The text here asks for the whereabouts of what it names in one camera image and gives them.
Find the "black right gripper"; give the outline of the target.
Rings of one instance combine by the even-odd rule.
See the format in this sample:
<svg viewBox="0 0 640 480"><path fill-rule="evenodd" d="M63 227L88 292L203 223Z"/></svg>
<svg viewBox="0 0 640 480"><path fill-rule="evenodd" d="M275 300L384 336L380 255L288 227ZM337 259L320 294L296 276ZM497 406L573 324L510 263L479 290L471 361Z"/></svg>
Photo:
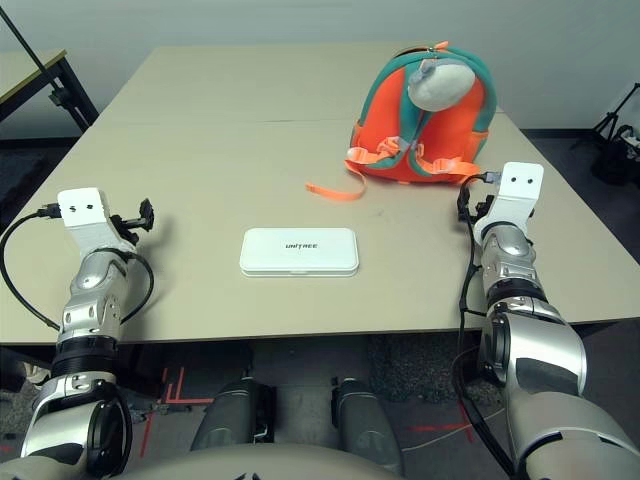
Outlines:
<svg viewBox="0 0 640 480"><path fill-rule="evenodd" d="M475 214L472 215L469 209L470 192L466 186L462 186L456 201L457 215L459 221L478 221L486 216L491 208L494 196L489 194L484 201L478 202L475 206Z"/></svg>

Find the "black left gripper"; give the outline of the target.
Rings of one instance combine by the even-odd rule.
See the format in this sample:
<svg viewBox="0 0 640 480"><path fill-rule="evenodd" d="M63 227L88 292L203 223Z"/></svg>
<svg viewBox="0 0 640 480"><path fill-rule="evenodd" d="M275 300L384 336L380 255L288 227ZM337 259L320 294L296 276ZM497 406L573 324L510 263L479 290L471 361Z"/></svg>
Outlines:
<svg viewBox="0 0 640 480"><path fill-rule="evenodd" d="M119 236L132 245L139 242L139 235L135 233L136 229L142 229L150 232L154 226L154 209L148 198L144 199L139 206L139 216L133 219L123 219L119 215L110 217L111 223Z"/></svg>

